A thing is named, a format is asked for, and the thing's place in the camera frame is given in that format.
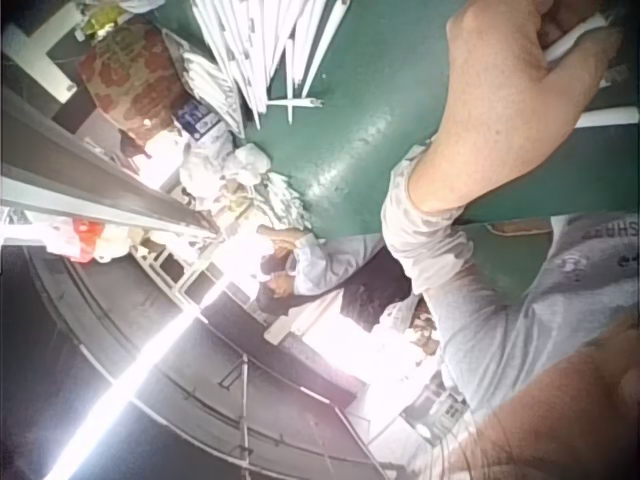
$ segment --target red object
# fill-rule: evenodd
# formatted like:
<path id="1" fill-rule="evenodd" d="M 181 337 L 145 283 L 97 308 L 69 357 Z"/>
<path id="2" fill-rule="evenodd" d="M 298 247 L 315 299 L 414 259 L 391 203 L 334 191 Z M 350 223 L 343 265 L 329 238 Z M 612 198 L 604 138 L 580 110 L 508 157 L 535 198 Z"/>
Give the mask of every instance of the red object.
<path id="1" fill-rule="evenodd" d="M 93 252 L 96 249 L 96 242 L 104 232 L 104 223 L 74 218 L 73 231 L 78 235 L 78 240 L 80 240 L 80 255 L 78 255 L 78 258 L 71 258 L 71 260 L 79 263 L 91 261 Z"/>

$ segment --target green work surface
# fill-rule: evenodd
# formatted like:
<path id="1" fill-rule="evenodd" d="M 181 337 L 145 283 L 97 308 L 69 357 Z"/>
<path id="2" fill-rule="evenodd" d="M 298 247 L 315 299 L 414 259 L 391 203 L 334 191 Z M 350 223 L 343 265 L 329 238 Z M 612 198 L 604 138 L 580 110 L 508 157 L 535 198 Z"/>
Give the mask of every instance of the green work surface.
<path id="1" fill-rule="evenodd" d="M 247 140 L 264 149 L 273 170 L 291 177 L 303 195 L 318 235 L 380 230 L 389 172 L 438 129 L 447 90 L 445 24 L 463 3 L 354 0 L 309 94 L 325 106 L 294 109 L 293 125 L 285 108 L 270 107 L 261 130 L 248 126 Z M 201 41 L 188 1 L 168 0 L 154 16 Z M 618 61 L 629 65 L 631 78 L 601 90 L 591 109 L 638 103 L 635 33 Z M 270 97 L 284 97 L 282 69 Z M 537 171 L 471 204 L 461 221 L 637 205 L 637 126 L 592 128 L 574 132 Z"/>

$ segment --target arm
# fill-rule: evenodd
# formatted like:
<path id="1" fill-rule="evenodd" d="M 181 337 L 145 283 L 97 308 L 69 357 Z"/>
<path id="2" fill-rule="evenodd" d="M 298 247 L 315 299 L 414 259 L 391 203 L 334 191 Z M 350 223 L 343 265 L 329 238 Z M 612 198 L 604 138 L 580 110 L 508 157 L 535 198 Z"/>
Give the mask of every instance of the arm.
<path id="1" fill-rule="evenodd" d="M 534 169 L 558 147 L 619 43 L 616 32 L 590 33 L 551 71 L 540 24 L 532 0 L 471 1 L 449 22 L 440 131 L 415 165 L 393 172 L 382 211 L 387 245 L 414 291 L 425 294 L 447 365 L 476 408 L 495 406 L 530 378 L 529 346 L 544 339 L 536 337 L 539 322 L 506 307 L 484 284 L 471 245 L 451 224 L 465 204 Z"/>
<path id="2" fill-rule="evenodd" d="M 358 235 L 319 242 L 309 233 L 296 242 L 296 295 L 317 295 L 338 286 L 371 259 L 382 237 Z"/>

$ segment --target sleeve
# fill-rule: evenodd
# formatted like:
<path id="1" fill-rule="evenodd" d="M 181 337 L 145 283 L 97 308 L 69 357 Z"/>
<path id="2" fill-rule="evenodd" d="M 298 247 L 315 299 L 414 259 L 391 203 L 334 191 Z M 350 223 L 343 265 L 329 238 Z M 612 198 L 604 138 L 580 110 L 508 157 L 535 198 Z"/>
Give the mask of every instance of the sleeve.
<path id="1" fill-rule="evenodd" d="M 296 295 L 318 295 L 336 287 L 362 267 L 384 244 L 378 235 L 320 242 L 311 233 L 296 241 Z"/>
<path id="2" fill-rule="evenodd" d="M 485 283 L 471 260 L 472 244 L 452 226 L 462 209 L 426 214 L 411 203 L 412 168 L 403 162 L 392 173 L 383 235 L 414 292 L 424 294 L 451 376 L 479 413 L 501 403 L 527 376 L 535 322 L 520 321 Z"/>

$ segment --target white cloth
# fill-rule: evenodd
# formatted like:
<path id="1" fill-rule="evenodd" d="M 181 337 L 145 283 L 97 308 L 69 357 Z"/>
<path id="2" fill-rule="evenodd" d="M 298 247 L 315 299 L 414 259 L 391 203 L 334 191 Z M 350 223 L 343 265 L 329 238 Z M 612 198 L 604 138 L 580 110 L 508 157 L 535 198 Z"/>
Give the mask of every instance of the white cloth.
<path id="1" fill-rule="evenodd" d="M 319 295 L 353 275 L 384 245 L 382 235 L 358 235 L 318 240 L 309 233 L 296 241 L 293 291 L 296 295 Z"/>

